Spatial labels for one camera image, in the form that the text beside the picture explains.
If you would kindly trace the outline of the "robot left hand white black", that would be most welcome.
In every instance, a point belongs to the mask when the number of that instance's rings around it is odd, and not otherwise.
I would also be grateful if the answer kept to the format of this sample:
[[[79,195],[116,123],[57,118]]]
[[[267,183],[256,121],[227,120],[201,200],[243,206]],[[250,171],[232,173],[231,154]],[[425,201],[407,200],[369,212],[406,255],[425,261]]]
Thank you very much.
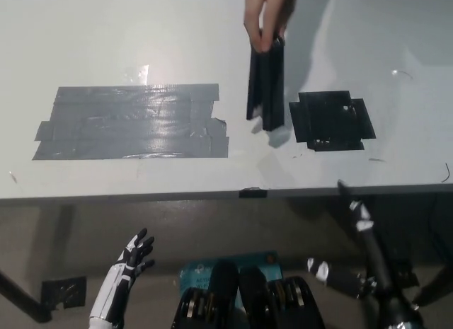
[[[154,237],[142,229],[125,246],[110,267],[89,316],[89,329],[123,328],[132,286],[155,261],[146,257],[153,251]]]

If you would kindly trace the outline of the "person's bare hand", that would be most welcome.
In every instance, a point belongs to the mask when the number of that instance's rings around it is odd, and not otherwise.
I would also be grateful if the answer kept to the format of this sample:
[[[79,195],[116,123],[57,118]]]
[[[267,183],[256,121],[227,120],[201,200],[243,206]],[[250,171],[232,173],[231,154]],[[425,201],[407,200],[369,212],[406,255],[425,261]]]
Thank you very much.
[[[245,0],[243,25],[256,52],[268,52],[274,37],[284,37],[297,0]]]

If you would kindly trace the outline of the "robot right hand white black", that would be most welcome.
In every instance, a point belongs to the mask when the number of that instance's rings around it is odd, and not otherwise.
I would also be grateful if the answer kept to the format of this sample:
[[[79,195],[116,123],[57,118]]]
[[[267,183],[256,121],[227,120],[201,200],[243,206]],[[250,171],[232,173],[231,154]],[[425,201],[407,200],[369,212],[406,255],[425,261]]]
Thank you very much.
[[[315,278],[342,294],[361,299],[373,294],[376,299],[400,298],[403,296],[396,279],[396,273],[383,243],[374,226],[374,220],[365,203],[353,197],[349,187],[338,181],[338,191],[348,205],[347,214],[358,236],[366,256],[366,273],[351,272],[344,267],[334,266],[326,261],[308,258],[306,268]]]

